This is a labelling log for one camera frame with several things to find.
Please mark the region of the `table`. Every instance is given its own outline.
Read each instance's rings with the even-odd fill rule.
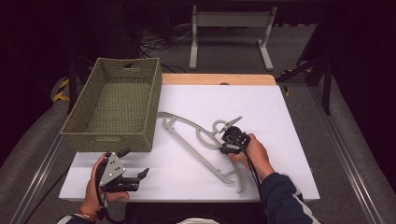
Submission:
[[[224,82],[233,85],[218,85]],[[234,99],[232,104],[227,101],[230,97]],[[319,199],[282,93],[271,76],[163,74],[159,111],[193,120],[208,130],[216,119],[231,120],[242,115],[236,125],[247,133],[255,133],[266,146],[274,168],[292,176],[307,200]],[[183,124],[175,125],[175,128],[217,168],[224,173],[230,170],[231,164],[226,156],[197,145],[194,129],[187,130]],[[84,198],[92,166],[101,154],[77,153],[61,190],[61,199],[80,201]],[[152,151],[130,153],[121,161],[127,170],[123,176],[132,177],[150,168],[148,176],[140,182],[140,189],[130,192],[130,202],[246,203],[260,200],[250,171],[242,164],[238,167],[245,187],[238,193],[236,176],[230,176],[235,181],[233,184],[221,182],[165,130],[160,119],[157,120]]]

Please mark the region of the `hand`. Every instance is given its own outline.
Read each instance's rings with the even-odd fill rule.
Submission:
[[[88,181],[86,192],[85,192],[85,199],[82,203],[81,207],[79,208],[83,213],[95,216],[96,212],[100,210],[100,204],[98,201],[98,197],[96,195],[96,188],[95,188],[95,176],[96,176],[96,169],[101,161],[105,159],[105,154],[103,154],[96,164],[92,167],[91,172],[91,179]],[[119,199],[129,199],[129,194],[126,191],[122,192],[115,192],[115,193],[106,193],[106,199],[109,202],[114,202]]]
[[[250,143],[247,146],[247,154],[250,157],[254,167],[256,168],[257,174],[259,175],[260,179],[264,180],[265,177],[275,172],[274,168],[270,164],[267,150],[262,145],[262,143],[257,140],[256,136],[253,133],[250,133],[248,136],[250,137]],[[244,166],[249,169],[248,158],[244,153],[229,153],[228,157],[232,161],[242,162]]]

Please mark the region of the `dark background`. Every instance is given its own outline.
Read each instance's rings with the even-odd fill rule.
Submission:
[[[278,8],[275,23],[317,23],[323,8],[285,5]],[[332,74],[377,163],[396,189],[392,70],[396,16],[390,6],[362,2],[344,7],[337,15],[332,22],[323,22],[324,28],[318,27],[302,59],[322,56],[324,49],[334,46],[329,36],[335,34]],[[52,88],[67,74],[71,58],[79,55],[93,62],[97,57],[133,58],[144,27],[166,39],[172,36],[171,27],[189,23],[190,19],[188,5],[2,1],[0,164],[51,107]]]

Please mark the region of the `person's right hand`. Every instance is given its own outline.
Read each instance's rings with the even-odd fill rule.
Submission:
[[[274,168],[271,166],[267,150],[259,142],[256,136],[253,133],[248,135],[250,137],[250,143],[247,146],[247,154],[250,157],[254,167],[256,168],[257,174],[259,175],[261,180],[264,180],[265,177],[274,173]],[[232,161],[240,161],[244,164],[245,167],[249,169],[248,166],[248,158],[244,153],[233,154],[229,153],[228,157]]]

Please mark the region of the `gray carpet floor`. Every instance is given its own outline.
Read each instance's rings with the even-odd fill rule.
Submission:
[[[265,71],[257,47],[257,36],[262,31],[250,29],[240,35],[231,35],[224,30],[204,30],[199,33],[197,69],[189,71],[191,42],[186,39],[172,45],[167,50],[152,51],[151,57],[159,57],[168,66],[179,66],[191,73],[227,74],[271,74],[278,77],[285,69],[295,67],[298,57],[314,31],[315,26],[274,27],[267,45],[274,71]],[[179,73],[182,70],[171,67]],[[371,223],[361,208],[361,203],[350,184],[345,169],[340,162],[330,132],[320,116],[320,108],[314,102],[309,89],[294,78],[288,83],[290,96],[284,97],[297,134],[303,145],[308,163],[313,170],[318,185],[320,200],[307,202],[323,223]],[[53,139],[61,129],[68,109],[67,102],[55,102],[15,146],[1,168],[0,179],[0,223],[9,223],[20,204],[24,192],[29,188],[35,172],[49,150]],[[396,196],[379,170],[364,141],[361,132],[351,116],[336,81],[332,82],[331,118],[341,134],[351,159],[364,180],[368,192],[384,220],[396,223]],[[56,179],[73,160],[76,151],[64,142],[62,149],[46,176],[35,200],[37,203]],[[74,213],[79,203],[60,200],[59,192],[64,178],[40,204],[28,223],[55,223],[66,214]],[[123,203],[113,203],[110,214],[122,219]]]

